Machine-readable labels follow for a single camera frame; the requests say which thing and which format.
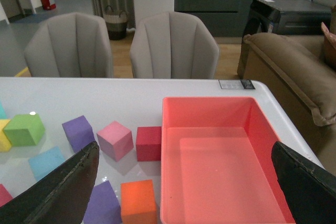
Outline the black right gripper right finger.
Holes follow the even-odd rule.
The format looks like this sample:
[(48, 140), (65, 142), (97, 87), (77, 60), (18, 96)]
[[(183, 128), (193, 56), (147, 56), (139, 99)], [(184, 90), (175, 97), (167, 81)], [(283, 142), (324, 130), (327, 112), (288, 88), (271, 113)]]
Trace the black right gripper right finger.
[(335, 176), (282, 142), (271, 159), (296, 223), (335, 223)]

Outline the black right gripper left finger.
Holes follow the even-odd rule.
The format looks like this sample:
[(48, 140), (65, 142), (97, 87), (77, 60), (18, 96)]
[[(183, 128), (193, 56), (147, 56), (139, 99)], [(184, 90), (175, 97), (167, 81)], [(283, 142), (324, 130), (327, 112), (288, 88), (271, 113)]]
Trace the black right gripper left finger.
[(1, 206), (1, 223), (82, 223), (98, 165), (99, 145), (91, 142)]

